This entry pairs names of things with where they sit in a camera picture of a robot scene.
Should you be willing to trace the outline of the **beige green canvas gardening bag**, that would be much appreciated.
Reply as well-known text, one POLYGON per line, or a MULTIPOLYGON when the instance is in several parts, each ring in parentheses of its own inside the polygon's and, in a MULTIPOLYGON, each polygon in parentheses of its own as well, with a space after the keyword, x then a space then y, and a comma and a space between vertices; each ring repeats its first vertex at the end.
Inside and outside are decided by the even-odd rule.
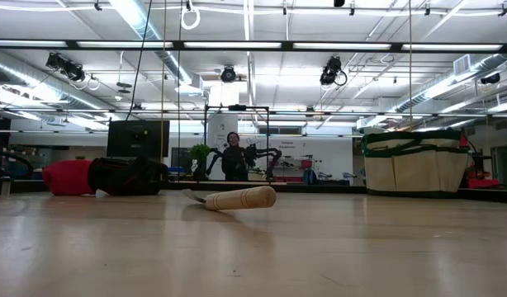
POLYGON ((467 169, 462 132, 388 132, 366 134, 362 155, 367 193, 375 196, 449 198, 467 169))

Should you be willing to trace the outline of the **distant green plant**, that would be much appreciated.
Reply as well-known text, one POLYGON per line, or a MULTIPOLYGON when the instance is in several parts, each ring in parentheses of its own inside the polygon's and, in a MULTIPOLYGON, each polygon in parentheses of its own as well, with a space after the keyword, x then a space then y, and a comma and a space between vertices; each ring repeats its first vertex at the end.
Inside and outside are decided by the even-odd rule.
POLYGON ((192 177, 195 181, 206 180, 206 163, 210 152, 211 148, 205 144, 196 144, 191 147, 192 177))

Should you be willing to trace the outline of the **hand trowel wooden handle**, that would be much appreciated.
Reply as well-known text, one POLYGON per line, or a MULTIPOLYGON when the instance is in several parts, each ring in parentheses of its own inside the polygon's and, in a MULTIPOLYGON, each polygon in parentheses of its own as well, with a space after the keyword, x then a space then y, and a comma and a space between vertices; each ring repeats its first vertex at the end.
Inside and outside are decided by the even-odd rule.
POLYGON ((270 208, 275 205, 277 193, 270 186, 257 186, 235 191, 222 191, 205 197, 191 189, 182 193, 191 200, 202 203, 208 210, 248 210, 270 208))

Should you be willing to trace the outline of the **distant shelf red bins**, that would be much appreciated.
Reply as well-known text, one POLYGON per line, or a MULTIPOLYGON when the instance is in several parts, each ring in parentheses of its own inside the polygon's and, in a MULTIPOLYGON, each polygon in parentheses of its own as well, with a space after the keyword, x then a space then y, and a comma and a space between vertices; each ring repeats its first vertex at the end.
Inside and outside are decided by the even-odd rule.
POLYGON ((302 183, 304 171, 313 168, 309 158, 282 156, 274 165, 272 173, 276 182, 302 183))

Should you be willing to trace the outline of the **person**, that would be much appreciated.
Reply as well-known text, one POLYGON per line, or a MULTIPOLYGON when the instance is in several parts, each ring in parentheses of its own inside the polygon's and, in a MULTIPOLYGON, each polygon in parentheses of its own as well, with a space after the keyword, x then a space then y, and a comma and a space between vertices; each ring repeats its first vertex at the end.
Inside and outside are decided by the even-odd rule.
POLYGON ((245 150, 239 146, 239 135, 229 132, 226 137, 228 147, 223 152, 221 170, 228 182, 246 182, 249 179, 246 167, 245 150))

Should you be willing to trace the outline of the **black beam with light strips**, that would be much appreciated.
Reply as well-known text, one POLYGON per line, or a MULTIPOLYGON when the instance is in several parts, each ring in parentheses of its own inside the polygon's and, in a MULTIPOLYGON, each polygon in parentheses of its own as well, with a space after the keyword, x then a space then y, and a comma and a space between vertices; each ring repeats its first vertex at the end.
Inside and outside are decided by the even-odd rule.
POLYGON ((283 51, 416 54, 507 54, 507 43, 380 43, 327 41, 185 41, 185 40, 11 40, 0 49, 12 50, 147 50, 147 51, 283 51))

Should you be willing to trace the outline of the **red crates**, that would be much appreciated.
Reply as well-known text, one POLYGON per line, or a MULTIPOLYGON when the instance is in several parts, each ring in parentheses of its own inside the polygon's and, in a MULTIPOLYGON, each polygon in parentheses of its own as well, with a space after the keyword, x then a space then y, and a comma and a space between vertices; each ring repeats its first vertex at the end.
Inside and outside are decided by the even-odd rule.
POLYGON ((467 185, 470 189, 492 188, 499 186, 500 182, 493 179, 490 172, 470 167, 467 173, 467 185))

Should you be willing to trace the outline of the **black aluminium table frame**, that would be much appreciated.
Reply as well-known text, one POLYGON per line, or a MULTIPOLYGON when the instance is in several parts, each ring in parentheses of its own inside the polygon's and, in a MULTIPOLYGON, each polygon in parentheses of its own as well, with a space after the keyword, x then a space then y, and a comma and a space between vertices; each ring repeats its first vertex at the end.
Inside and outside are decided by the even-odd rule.
MULTIPOLYGON (((163 183, 162 190, 184 190, 192 189, 194 191, 234 191, 244 188, 255 187, 254 184, 226 184, 226 183, 163 183)), ((368 191, 365 186, 306 186, 298 184, 276 185, 271 184, 276 192, 282 193, 319 193, 319 194, 368 194, 371 196, 395 196, 425 199, 459 199, 459 200, 477 200, 484 202, 496 202, 507 204, 507 191, 487 190, 487 189, 465 189, 460 188, 456 193, 415 193, 415 192, 378 192, 368 191)))

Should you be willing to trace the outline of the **black monitor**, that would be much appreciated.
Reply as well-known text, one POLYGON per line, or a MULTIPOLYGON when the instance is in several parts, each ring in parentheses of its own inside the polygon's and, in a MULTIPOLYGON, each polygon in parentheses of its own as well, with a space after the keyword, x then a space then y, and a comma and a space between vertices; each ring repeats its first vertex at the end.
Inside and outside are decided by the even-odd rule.
POLYGON ((107 156, 159 158, 168 156, 168 120, 118 120, 109 124, 107 156))

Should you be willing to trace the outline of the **distant black rig frame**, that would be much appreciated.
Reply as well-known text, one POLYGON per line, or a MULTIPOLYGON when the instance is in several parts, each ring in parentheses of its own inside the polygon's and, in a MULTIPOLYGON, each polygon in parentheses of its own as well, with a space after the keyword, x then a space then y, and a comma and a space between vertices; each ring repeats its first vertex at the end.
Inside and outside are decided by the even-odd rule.
MULTIPOLYGON (((211 149, 217 148, 222 153, 228 147, 226 137, 229 132, 239 133, 239 117, 252 116, 252 123, 256 123, 256 119, 263 120, 270 125, 270 109, 267 106, 246 106, 246 105, 230 105, 230 106, 208 106, 205 105, 203 111, 203 144, 211 149)), ((206 168, 209 167, 213 153, 207 156, 206 168)), ((207 176, 210 180, 224 180, 225 174, 220 170, 222 158, 219 158, 211 174, 207 176)))

